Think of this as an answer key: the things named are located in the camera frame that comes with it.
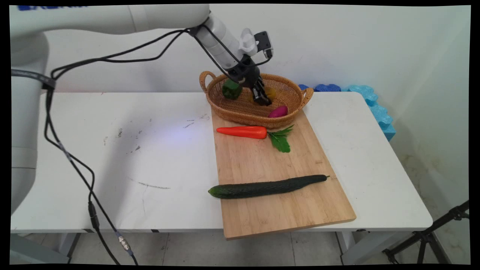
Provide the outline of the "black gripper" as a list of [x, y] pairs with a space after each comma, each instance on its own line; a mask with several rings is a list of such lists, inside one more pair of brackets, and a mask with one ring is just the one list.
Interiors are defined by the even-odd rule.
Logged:
[[241, 64], [226, 69], [228, 75], [243, 88], [252, 89], [251, 103], [258, 106], [269, 106], [273, 103], [273, 88], [265, 87], [260, 70], [254, 65], [250, 56], [242, 56]]

